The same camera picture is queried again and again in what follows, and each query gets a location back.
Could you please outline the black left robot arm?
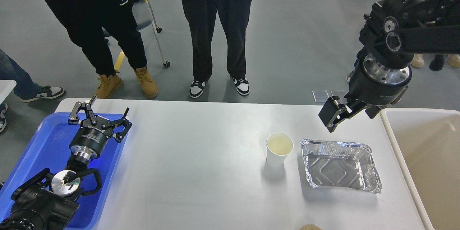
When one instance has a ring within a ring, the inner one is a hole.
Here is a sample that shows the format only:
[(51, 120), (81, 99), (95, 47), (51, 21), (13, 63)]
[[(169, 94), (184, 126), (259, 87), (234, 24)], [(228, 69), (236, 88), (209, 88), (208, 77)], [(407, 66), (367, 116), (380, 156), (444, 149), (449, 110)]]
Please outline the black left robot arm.
[(1, 189), (2, 230), (90, 230), (133, 125), (95, 114), (97, 96), (46, 117)]

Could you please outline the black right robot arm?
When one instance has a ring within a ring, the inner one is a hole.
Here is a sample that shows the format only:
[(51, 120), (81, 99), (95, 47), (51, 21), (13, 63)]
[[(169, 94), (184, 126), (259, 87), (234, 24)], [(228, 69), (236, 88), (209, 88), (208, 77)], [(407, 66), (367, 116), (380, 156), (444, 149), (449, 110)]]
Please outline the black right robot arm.
[(349, 91), (329, 97), (319, 112), (329, 132), (362, 110), (374, 118), (399, 102), (413, 54), (459, 53), (459, 0), (381, 0), (365, 19)]

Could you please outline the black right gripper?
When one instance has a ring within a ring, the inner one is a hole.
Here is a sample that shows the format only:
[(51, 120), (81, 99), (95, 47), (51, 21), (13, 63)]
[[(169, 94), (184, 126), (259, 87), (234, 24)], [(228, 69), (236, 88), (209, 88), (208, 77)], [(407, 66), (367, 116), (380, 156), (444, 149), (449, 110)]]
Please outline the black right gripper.
[(409, 87), (412, 70), (391, 69), (381, 64), (372, 54), (361, 53), (355, 68), (347, 75), (349, 91), (344, 98), (332, 96), (319, 112), (319, 118), (329, 132), (338, 124), (363, 109), (370, 119), (375, 118), (388, 105), (396, 104)]

